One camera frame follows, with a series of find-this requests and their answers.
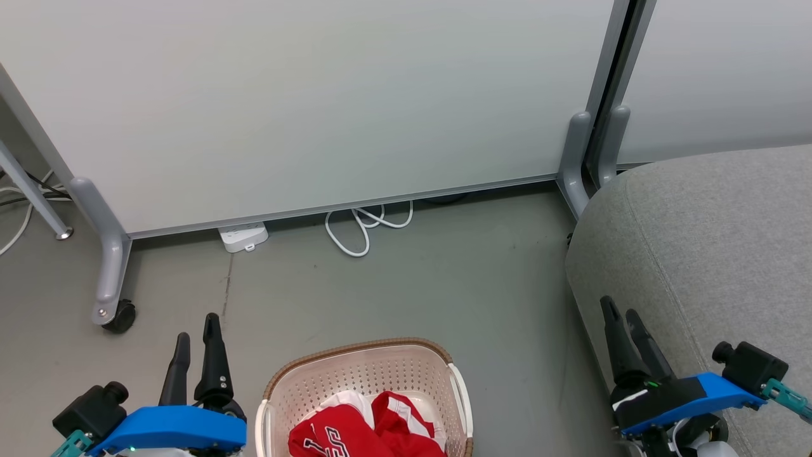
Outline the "narrow white partition grey foot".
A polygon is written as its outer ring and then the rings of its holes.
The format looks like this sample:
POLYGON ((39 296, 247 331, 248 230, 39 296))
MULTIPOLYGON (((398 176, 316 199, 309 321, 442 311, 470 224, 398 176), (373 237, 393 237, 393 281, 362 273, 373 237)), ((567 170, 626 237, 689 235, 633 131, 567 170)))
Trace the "narrow white partition grey foot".
POLYGON ((812 154, 812 0, 630 0, 586 164, 618 171, 696 154, 812 154))

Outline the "white perforated laundry basket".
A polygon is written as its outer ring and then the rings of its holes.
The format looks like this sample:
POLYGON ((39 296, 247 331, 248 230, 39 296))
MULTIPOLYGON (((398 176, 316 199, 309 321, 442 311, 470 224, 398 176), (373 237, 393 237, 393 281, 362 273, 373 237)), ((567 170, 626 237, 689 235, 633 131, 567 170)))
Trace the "white perforated laundry basket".
POLYGON ((441 345, 422 338, 343 345, 288 362, 256 409, 256 457, 290 457, 289 432, 343 391, 368 400, 385 391, 408 397, 445 439, 447 457, 473 457, 473 411, 463 376, 441 345))

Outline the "black caster wheel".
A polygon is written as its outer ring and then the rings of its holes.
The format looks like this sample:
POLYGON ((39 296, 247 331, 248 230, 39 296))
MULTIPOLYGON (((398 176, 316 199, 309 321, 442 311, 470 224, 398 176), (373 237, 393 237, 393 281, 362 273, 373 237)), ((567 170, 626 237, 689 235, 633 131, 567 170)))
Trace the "black caster wheel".
POLYGON ((110 322, 101 325, 102 329, 111 334, 124 334, 133 326, 136 320, 137 309, 130 299, 120 299, 118 307, 110 322))

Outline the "grey fabric sofa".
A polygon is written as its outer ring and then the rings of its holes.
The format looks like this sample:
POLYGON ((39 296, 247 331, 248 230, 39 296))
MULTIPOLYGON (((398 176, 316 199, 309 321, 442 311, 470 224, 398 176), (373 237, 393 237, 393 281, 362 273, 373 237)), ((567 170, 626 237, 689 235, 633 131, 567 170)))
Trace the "grey fabric sofa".
POLYGON ((580 215, 565 272, 607 390, 604 296, 637 310, 676 376, 721 373, 714 347, 746 341, 812 403, 812 145, 621 173, 580 215))

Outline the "white power strip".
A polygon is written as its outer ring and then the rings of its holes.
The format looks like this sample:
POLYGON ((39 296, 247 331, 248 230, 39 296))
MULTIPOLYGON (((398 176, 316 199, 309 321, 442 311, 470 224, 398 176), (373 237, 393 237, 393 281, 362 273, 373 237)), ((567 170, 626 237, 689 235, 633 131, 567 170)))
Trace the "white power strip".
POLYGON ((266 225, 263 222, 219 227, 218 233, 221 242, 229 253, 254 251, 257 245, 266 242, 269 237, 266 225))

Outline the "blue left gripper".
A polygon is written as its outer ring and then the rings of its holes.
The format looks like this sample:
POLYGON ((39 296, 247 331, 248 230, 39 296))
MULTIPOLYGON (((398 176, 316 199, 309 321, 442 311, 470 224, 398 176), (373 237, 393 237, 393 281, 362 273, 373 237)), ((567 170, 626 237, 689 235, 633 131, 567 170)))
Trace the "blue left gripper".
POLYGON ((231 370, 219 315, 206 315, 201 379, 187 404, 190 336, 179 333, 166 371, 159 405, 129 414, 106 439, 87 449, 87 457, 193 457, 193 452, 238 454, 247 444, 247 423, 235 402, 231 370))

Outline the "grey metal table leg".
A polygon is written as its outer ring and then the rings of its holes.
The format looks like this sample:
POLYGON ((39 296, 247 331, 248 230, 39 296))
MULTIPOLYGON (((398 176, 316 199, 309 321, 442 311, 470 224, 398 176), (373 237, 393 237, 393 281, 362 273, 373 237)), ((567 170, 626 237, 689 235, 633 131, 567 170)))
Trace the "grey metal table leg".
POLYGON ((72 236, 73 228, 63 222, 53 210, 47 198, 44 197, 44 192, 40 190, 40 186, 44 188, 44 184, 37 184, 29 176, 2 140, 0 140, 0 168, 10 177, 23 196, 29 200, 32 210, 37 210, 40 213, 47 225, 55 232, 57 240, 65 240, 72 236))

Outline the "red white garment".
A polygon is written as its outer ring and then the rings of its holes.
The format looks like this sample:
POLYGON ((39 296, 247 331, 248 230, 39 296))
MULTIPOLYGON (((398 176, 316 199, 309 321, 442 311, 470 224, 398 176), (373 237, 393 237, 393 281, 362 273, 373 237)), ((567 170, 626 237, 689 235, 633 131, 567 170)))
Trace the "red white garment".
POLYGON ((288 434, 291 457, 447 457, 446 437, 404 395, 334 394, 288 434))

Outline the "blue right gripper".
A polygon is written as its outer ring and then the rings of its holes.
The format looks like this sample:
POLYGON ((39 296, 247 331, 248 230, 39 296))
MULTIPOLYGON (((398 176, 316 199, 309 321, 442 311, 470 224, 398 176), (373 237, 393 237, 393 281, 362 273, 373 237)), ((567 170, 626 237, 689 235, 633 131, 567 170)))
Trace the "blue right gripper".
POLYGON ((766 373, 700 373, 672 380, 673 370, 637 310, 629 309, 625 315, 631 341, 612 297, 601 297, 600 306, 615 383, 613 414, 627 439, 702 414, 731 408, 759 409, 768 401, 763 394, 768 384, 766 373))

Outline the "wide white partition grey feet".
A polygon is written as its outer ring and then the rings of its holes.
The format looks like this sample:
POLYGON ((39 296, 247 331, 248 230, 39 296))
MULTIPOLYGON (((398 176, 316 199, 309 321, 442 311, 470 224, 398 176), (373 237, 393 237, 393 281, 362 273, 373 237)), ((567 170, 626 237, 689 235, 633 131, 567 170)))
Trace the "wide white partition grey feet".
POLYGON ((0 0, 0 97, 101 242, 557 180, 627 0, 0 0))

